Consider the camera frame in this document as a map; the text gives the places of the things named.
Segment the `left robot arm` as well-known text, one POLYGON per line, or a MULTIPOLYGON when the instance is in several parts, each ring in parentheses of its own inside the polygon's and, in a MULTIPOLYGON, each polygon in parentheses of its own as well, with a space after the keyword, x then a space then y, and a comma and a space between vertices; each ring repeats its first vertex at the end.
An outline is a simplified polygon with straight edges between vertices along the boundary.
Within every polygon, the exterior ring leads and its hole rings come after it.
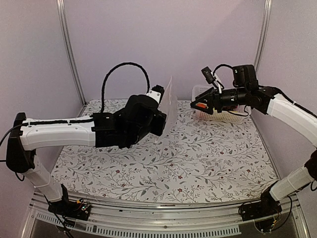
POLYGON ((6 134, 6 166, 28 178, 61 214, 70 215, 74 208, 67 190, 40 163, 36 150, 68 145, 122 149, 137 144, 149 133, 161 136, 166 114, 159 110, 160 98, 159 92, 151 90, 130 96, 125 107, 113 114, 100 112, 74 119, 37 120, 18 113, 6 134))

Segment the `white plastic basket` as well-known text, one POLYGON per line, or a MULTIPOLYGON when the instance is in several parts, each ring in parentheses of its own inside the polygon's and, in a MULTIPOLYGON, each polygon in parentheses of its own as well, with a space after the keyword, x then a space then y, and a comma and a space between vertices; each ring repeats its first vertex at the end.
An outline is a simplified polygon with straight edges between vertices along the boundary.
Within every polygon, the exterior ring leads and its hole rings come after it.
MULTIPOLYGON (((194 101, 197 96, 204 93, 210 88, 211 86, 207 85, 195 85, 192 89, 192 101, 194 101)), ((248 106, 246 108, 244 108, 244 106, 237 106, 236 108, 230 111, 233 114, 226 111, 218 113, 216 110, 214 110, 214 113, 212 115, 209 115, 207 113, 194 109, 194 116, 197 119, 240 123, 242 122, 243 118, 246 118, 247 116, 251 115, 251 108, 248 106)))

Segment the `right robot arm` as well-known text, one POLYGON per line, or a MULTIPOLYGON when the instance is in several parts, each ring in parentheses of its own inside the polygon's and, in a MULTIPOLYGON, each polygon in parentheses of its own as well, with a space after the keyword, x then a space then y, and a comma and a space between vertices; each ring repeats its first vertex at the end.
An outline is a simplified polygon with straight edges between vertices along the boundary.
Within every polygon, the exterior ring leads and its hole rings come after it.
MULTIPOLYGON (((251 64, 231 66, 233 88, 223 89, 214 70, 201 70, 208 84, 213 87, 195 97, 191 108, 212 115, 224 108, 247 106, 264 115, 269 115, 287 124, 303 135, 313 146, 317 144, 317 117, 301 105, 292 101, 282 90, 271 86, 260 86, 255 68, 251 64)), ((313 152, 306 163, 287 177, 273 184, 261 195, 256 206, 260 216, 267 216, 275 209, 275 201, 299 191, 317 179, 317 153, 313 152)))

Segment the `clear zip top bag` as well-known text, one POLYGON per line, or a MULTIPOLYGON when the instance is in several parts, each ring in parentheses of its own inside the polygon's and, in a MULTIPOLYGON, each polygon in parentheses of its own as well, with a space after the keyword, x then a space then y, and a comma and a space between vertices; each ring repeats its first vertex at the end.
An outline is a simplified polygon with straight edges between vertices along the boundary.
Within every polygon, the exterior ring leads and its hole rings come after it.
POLYGON ((173 87, 173 77, 165 88, 159 110, 167 115, 166 124, 161 136, 155 138, 155 144, 159 144, 172 130, 177 121, 177 96, 173 87))

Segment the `orange toy pumpkin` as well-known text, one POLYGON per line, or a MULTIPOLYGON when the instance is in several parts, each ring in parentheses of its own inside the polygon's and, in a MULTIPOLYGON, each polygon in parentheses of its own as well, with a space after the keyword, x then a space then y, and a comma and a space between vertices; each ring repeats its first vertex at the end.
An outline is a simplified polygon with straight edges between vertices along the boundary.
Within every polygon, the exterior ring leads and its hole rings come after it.
POLYGON ((196 106, 199 108, 204 108, 204 109, 207 108, 207 106, 205 104, 202 104, 202 103, 198 103, 198 104, 196 104, 196 106))

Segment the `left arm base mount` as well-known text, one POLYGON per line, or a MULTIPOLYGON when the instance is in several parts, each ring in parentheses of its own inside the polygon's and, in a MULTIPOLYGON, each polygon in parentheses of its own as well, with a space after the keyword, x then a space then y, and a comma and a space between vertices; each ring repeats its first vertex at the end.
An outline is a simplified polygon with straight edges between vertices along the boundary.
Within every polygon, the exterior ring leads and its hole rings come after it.
POLYGON ((82 198, 77 201, 71 201, 68 197, 68 191, 62 184, 62 197, 60 201, 50 202, 48 211, 67 218, 87 221, 91 212, 91 203, 82 198))

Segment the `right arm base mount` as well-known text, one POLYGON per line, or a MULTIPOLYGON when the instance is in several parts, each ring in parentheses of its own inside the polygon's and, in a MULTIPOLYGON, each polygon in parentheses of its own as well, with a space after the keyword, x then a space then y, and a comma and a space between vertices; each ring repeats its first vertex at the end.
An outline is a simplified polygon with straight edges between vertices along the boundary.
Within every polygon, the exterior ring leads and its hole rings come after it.
POLYGON ((260 196, 260 201, 254 203, 243 203, 238 213, 243 221, 259 219, 282 212, 279 201, 275 201, 269 189, 265 190, 260 196))

